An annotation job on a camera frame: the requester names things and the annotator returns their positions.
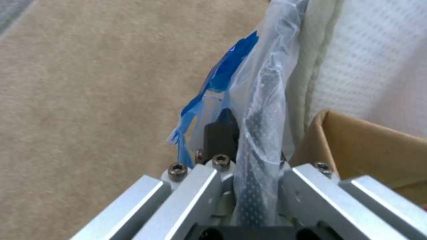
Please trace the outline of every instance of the floor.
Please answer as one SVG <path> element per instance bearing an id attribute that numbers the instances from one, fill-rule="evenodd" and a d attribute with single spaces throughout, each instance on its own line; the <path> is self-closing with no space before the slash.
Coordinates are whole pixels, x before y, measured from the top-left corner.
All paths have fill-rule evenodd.
<path id="1" fill-rule="evenodd" d="M 159 177 L 180 110 L 267 4 L 34 0 L 0 36 L 0 239 L 69 238 Z"/>

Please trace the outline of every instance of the wrinkled plastic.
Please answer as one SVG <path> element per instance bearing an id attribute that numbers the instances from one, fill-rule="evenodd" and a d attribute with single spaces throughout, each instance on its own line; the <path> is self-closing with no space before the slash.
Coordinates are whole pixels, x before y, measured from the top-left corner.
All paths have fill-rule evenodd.
<path id="1" fill-rule="evenodd" d="M 237 225 L 275 225 L 286 116 L 285 88 L 298 59 L 306 0 L 274 0 L 259 40 L 239 66 L 223 105 L 235 115 L 240 138 L 234 174 Z"/>
<path id="2" fill-rule="evenodd" d="M 177 127 L 172 130 L 172 133 L 168 137 L 168 141 L 171 144 L 177 145 L 179 162 L 184 163 L 190 168 L 193 167 L 190 151 L 185 139 L 185 134 L 193 118 L 197 118 L 197 124 L 189 145 L 191 150 L 195 151 L 203 146 L 203 129 L 205 125 L 214 122 L 222 110 L 224 91 L 229 86 L 231 76 L 257 41 L 258 36 L 254 32 L 248 37 L 239 40 L 230 48 L 212 68 L 199 94 L 182 110 Z"/>

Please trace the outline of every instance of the white padded cushion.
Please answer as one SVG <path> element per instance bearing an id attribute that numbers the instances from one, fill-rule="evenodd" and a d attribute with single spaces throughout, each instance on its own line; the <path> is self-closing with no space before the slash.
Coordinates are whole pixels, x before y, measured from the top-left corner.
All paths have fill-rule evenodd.
<path id="1" fill-rule="evenodd" d="M 311 1 L 311 7 L 319 5 L 316 2 Z M 314 63 L 297 67 L 305 71 L 304 79 L 292 78 L 288 86 L 287 93 L 299 95 L 298 104 L 289 108 L 304 113 L 290 116 L 298 118 L 290 120 L 297 129 L 294 137 L 299 141 L 314 116 L 326 108 L 427 137 L 427 1 L 341 4 L 335 8 L 339 13 L 334 27 L 317 30 L 325 36 L 331 31 L 331 38 L 324 37 L 309 53 L 316 56 Z M 314 19 L 318 16 L 307 15 L 305 21 L 323 21 Z M 313 38 L 316 33 L 301 36 Z M 311 42 L 301 39 L 301 49 L 312 49 Z M 305 92 L 294 86 L 304 84 Z"/>

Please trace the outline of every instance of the cardboard flap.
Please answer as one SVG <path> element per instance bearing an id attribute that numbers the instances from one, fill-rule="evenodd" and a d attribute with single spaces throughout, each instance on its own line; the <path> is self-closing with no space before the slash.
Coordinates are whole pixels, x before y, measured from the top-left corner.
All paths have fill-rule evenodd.
<path id="1" fill-rule="evenodd" d="M 326 162 L 341 179 L 371 175 L 427 203 L 427 140 L 333 111 L 320 112 L 290 163 Z"/>

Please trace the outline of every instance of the hex screw head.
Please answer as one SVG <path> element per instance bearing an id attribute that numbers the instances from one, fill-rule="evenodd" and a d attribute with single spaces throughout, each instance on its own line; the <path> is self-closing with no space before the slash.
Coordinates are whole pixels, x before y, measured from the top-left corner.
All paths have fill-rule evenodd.
<path id="1" fill-rule="evenodd" d="M 225 171 L 230 167 L 230 157 L 224 154 L 217 154 L 212 157 L 212 166 L 218 171 Z"/>
<path id="2" fill-rule="evenodd" d="M 182 181 L 187 175 L 187 166 L 178 162 L 172 163 L 167 173 L 172 181 Z"/>
<path id="3" fill-rule="evenodd" d="M 323 175 L 327 176 L 328 178 L 331 177 L 333 171 L 330 169 L 329 165 L 327 165 L 324 162 L 316 162 L 314 163 L 314 167 L 319 170 Z"/>

